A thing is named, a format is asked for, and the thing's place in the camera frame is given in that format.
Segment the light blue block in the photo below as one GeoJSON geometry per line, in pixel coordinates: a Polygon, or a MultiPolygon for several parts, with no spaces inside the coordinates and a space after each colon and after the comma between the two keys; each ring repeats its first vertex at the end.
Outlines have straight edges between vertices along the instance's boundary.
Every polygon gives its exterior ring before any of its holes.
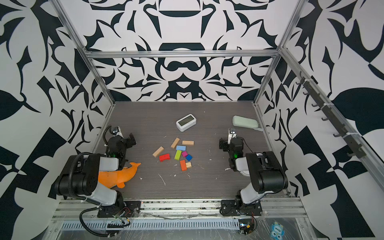
{"type": "Polygon", "coordinates": [[[186,151],[186,146],[177,146],[176,147],[176,150],[180,150],[180,151],[186,151]]]}

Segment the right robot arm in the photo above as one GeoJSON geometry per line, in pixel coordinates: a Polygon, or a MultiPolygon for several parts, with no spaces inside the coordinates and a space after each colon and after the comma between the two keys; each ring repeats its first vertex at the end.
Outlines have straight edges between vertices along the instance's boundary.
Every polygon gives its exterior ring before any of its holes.
{"type": "Polygon", "coordinates": [[[221,209],[229,210],[226,215],[231,215],[232,211],[236,211],[237,215],[246,215],[260,210],[259,203],[263,197],[288,187],[288,178],[274,152],[245,154],[244,144],[242,138],[219,140],[219,149],[229,154],[230,169],[250,178],[250,183],[238,191],[234,201],[229,204],[222,202],[221,209]]]}

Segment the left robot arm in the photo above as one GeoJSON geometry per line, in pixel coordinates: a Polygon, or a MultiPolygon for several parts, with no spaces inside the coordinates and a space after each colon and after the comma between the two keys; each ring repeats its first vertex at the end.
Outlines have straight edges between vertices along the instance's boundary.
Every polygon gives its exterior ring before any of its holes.
{"type": "Polygon", "coordinates": [[[56,194],[96,205],[99,218],[127,214],[130,210],[122,193],[114,187],[124,188],[135,176],[140,164],[131,162],[126,167],[126,152],[136,143],[133,134],[128,138],[116,135],[108,140],[105,154],[70,156],[55,181],[56,194]]]}

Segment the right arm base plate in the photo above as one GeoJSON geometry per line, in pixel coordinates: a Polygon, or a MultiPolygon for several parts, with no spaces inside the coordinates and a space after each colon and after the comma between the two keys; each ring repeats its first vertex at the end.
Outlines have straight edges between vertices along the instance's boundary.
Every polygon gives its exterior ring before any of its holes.
{"type": "Polygon", "coordinates": [[[261,216],[262,212],[260,202],[245,205],[236,200],[221,200],[220,214],[225,217],[261,216]]]}

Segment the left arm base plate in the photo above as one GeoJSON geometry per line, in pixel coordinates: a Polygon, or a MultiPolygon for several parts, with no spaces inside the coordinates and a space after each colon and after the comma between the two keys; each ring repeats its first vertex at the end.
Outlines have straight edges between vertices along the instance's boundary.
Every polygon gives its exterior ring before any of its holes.
{"type": "Polygon", "coordinates": [[[130,218],[138,214],[141,210],[141,201],[124,201],[123,204],[102,206],[98,211],[98,218],[113,218],[116,215],[124,218],[130,218]]]}

